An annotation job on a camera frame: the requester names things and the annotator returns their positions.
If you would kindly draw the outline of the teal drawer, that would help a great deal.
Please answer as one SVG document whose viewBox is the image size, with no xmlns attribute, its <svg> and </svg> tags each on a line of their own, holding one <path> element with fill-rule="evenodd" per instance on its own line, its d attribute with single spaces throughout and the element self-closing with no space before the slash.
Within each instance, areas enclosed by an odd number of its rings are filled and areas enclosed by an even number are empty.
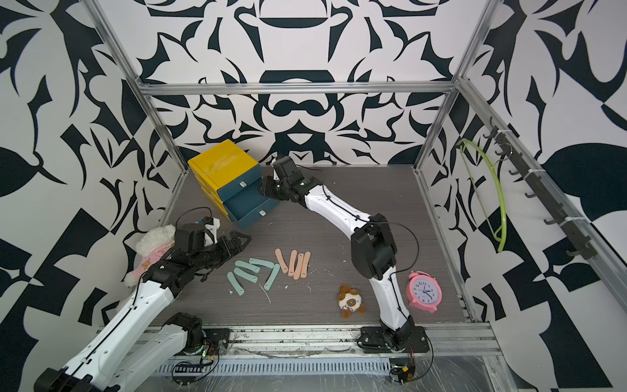
<svg viewBox="0 0 627 392">
<path fill-rule="evenodd" d="M 235 176 L 232 180 L 228 180 L 226 184 L 217 191 L 217 194 L 220 196 L 220 200 L 225 203 L 246 188 L 252 187 L 261 179 L 261 176 L 261 167 L 258 164 L 244 171 L 242 174 Z"/>
<path fill-rule="evenodd" d="M 279 205 L 260 191 L 261 180 L 255 181 L 224 202 L 229 218 L 240 228 L 246 229 Z"/>
</svg>

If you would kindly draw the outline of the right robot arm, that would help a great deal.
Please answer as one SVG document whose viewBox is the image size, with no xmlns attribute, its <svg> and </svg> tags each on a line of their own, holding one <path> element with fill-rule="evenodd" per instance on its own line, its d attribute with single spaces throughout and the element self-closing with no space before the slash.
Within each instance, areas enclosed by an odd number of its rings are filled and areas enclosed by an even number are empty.
<svg viewBox="0 0 627 392">
<path fill-rule="evenodd" d="M 370 215 L 352 207 L 320 179 L 305 176 L 289 157 L 275 160 L 272 168 L 273 174 L 262 179 L 261 194 L 299 204 L 338 228 L 350 240 L 354 268 L 372 286 L 382 327 L 395 339 L 406 339 L 415 324 L 398 284 L 398 248 L 390 222 L 381 214 Z"/>
</svg>

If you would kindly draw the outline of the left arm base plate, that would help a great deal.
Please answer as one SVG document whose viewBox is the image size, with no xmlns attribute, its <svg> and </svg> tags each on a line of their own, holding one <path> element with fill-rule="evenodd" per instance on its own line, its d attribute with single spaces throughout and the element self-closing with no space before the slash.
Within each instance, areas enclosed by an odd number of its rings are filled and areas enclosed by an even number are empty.
<svg viewBox="0 0 627 392">
<path fill-rule="evenodd" d="M 211 356 L 217 354 L 219 349 L 227 349 L 230 344 L 229 328 L 195 328 L 185 333 L 185 345 L 176 355 Z"/>
</svg>

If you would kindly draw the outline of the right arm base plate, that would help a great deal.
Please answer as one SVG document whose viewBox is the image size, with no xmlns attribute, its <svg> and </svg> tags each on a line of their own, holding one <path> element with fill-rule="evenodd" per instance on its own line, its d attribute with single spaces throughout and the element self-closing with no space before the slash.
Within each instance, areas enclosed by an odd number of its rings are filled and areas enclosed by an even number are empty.
<svg viewBox="0 0 627 392">
<path fill-rule="evenodd" d="M 362 327 L 357 345 L 366 354 L 414 353 L 430 351 L 426 330 L 421 326 L 402 327 L 399 331 L 390 328 Z"/>
</svg>

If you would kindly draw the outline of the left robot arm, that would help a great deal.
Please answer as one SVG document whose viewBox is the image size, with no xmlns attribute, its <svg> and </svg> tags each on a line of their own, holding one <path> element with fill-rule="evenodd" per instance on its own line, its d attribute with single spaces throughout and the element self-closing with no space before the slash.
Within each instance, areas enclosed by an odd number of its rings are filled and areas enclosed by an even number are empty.
<svg viewBox="0 0 627 392">
<path fill-rule="evenodd" d="M 60 370 L 46 369 L 34 383 L 36 391 L 134 391 L 172 356 L 205 354 L 214 346 L 202 320 L 177 313 L 157 335 L 133 347 L 154 319 L 196 278 L 242 253 L 251 236 L 238 231 L 218 235 L 209 220 L 184 225 L 174 243 L 143 273 L 122 310 Z"/>
</svg>

